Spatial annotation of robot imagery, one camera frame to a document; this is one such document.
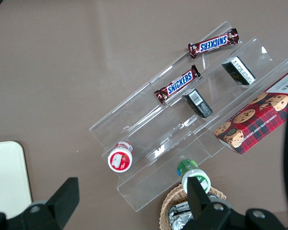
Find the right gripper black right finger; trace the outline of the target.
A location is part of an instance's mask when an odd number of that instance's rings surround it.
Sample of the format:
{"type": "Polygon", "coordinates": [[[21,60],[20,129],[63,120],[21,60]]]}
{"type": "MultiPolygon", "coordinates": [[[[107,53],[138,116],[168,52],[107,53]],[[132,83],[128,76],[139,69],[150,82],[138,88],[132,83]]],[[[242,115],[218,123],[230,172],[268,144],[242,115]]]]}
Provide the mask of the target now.
{"type": "Polygon", "coordinates": [[[188,178],[188,204],[193,215],[184,230],[226,230],[231,211],[223,203],[212,202],[195,177],[188,178]]]}

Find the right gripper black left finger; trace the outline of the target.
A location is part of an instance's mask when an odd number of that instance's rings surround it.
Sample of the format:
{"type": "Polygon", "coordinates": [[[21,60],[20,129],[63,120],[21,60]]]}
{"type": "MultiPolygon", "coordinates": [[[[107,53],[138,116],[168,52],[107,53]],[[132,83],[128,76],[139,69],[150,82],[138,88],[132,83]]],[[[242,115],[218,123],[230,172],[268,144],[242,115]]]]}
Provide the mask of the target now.
{"type": "Polygon", "coordinates": [[[62,230],[80,201],[77,177],[68,178],[44,204],[27,208],[22,214],[25,230],[62,230]]]}

